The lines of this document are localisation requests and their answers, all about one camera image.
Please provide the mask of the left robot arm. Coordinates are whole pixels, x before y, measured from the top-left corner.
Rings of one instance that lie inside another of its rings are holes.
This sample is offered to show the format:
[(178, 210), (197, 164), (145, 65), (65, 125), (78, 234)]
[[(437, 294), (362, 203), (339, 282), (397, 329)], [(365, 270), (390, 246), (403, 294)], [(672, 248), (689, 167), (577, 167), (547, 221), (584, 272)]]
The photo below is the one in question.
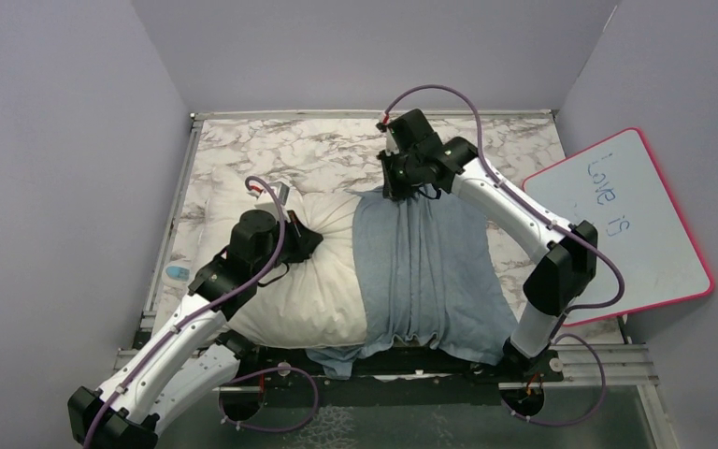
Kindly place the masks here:
[(199, 269), (173, 315), (118, 372), (67, 402), (73, 438), (85, 448), (153, 448), (213, 388), (256, 372), (255, 343), (226, 328), (279, 265), (311, 258), (322, 242), (292, 211), (242, 213), (228, 244)]

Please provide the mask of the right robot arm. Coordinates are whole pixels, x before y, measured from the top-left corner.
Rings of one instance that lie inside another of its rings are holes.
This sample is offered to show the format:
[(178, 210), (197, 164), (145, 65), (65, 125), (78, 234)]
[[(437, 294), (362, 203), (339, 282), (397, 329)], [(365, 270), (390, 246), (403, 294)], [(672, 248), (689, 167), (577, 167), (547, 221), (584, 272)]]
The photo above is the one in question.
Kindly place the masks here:
[(524, 282), (527, 304), (501, 358), (511, 379), (527, 379), (539, 369), (568, 306), (596, 276), (595, 227), (546, 211), (491, 168), (475, 144), (442, 140), (419, 109), (377, 127), (387, 138), (378, 155), (385, 197), (403, 200), (427, 187), (454, 195), (503, 229), (535, 263)]

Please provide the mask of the patchwork and blue pillowcase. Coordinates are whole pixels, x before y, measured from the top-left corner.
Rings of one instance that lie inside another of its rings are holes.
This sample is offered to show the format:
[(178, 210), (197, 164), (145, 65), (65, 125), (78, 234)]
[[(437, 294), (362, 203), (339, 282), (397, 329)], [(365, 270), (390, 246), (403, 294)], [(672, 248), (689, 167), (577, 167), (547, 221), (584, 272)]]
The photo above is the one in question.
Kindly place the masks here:
[(394, 202), (355, 192), (353, 260), (365, 306), (364, 343), (308, 349), (333, 379), (355, 361), (416, 341), (453, 357), (497, 364), (517, 326), (495, 274), (486, 217), (455, 196)]

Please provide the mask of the white pillow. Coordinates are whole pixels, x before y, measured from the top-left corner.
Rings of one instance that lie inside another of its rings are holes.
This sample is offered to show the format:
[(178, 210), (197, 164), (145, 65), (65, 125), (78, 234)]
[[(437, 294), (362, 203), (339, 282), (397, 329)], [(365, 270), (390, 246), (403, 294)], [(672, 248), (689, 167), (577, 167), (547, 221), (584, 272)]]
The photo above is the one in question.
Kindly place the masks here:
[(367, 320), (353, 259), (352, 222), (359, 197), (290, 192), (286, 207), (323, 236), (312, 257), (273, 269), (264, 287), (228, 325), (264, 346), (323, 348), (362, 345)]

